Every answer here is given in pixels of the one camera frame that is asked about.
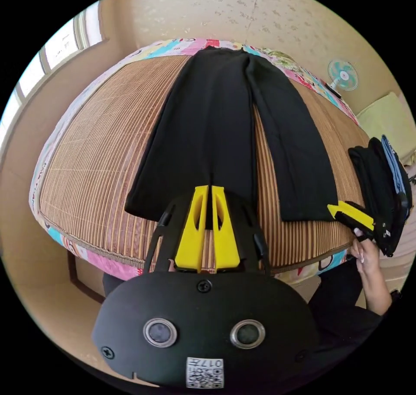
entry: camera lens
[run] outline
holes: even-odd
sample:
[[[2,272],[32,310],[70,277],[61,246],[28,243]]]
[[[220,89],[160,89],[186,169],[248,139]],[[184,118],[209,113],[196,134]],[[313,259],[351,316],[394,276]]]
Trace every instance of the camera lens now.
[[[152,346],[169,347],[178,336],[175,326],[163,318],[149,320],[143,327],[144,338]]]
[[[230,340],[239,349],[253,349],[263,342],[265,336],[266,331],[260,322],[243,320],[231,330]]]

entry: colorful bedsheet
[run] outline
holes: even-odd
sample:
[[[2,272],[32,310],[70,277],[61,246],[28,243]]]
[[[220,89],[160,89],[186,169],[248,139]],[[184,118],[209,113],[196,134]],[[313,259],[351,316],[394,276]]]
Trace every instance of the colorful bedsheet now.
[[[93,93],[115,72],[117,72],[124,65],[140,61],[142,59],[149,59],[154,57],[168,56],[168,55],[194,55],[197,51],[206,48],[207,46],[214,46],[218,48],[243,49],[254,55],[259,55],[266,58],[277,68],[285,73],[285,75],[302,84],[303,86],[315,91],[321,96],[328,99],[332,104],[342,110],[355,124],[358,125],[353,112],[343,100],[338,99],[329,90],[325,88],[325,82],[314,76],[309,71],[298,65],[288,55],[270,49],[259,49],[252,46],[243,45],[237,42],[220,41],[213,39],[170,39],[166,41],[158,41],[147,47],[141,48],[132,54],[128,55],[105,73],[95,79],[69,106],[62,118],[56,125],[53,133],[45,143],[33,174],[32,183],[29,192],[29,205],[38,223],[47,231],[47,233],[60,245],[64,246],[77,257],[82,258],[96,266],[97,268],[118,277],[123,280],[130,279],[134,276],[140,275],[141,270],[110,260],[106,257],[97,255],[90,250],[85,249],[72,240],[69,240],[65,235],[58,232],[58,230],[42,218],[39,211],[39,195],[42,187],[43,177],[48,168],[48,164],[53,155],[55,147],[59,144],[61,137],[65,133],[66,128],[71,123],[72,118],[77,114],[82,105],[93,95]],[[300,282],[306,278],[316,275],[320,272],[338,266],[345,261],[345,251],[332,255],[320,262],[315,262],[306,267],[295,269],[287,272],[277,274],[277,277],[287,283]]]

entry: bamboo mat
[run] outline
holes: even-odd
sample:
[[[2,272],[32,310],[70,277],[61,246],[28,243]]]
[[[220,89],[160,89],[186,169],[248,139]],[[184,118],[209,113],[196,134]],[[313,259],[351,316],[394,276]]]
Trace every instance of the bamboo mat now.
[[[126,213],[124,202],[165,97],[188,59],[159,57],[124,66],[85,103],[63,135],[42,184],[40,211],[81,246],[142,267],[156,222]],[[363,205],[347,150],[367,146],[367,135],[328,100],[292,83],[321,134],[339,199]],[[280,220],[276,174],[256,110],[255,117],[258,216],[274,270],[301,267],[349,246],[352,234],[339,223]],[[203,268],[214,268],[208,231]]]

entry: qr code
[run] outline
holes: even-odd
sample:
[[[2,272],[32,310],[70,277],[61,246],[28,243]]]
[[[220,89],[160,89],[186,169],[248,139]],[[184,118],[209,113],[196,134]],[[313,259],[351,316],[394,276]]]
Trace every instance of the qr code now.
[[[223,360],[188,357],[186,360],[186,387],[204,389],[223,388]]]

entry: electric fan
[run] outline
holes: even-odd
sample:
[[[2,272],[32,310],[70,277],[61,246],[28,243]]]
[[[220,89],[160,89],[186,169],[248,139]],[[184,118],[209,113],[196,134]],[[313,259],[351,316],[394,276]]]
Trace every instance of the electric fan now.
[[[357,72],[347,61],[331,61],[328,66],[328,74],[332,79],[332,83],[329,85],[332,90],[339,87],[342,90],[350,91],[358,86]]]

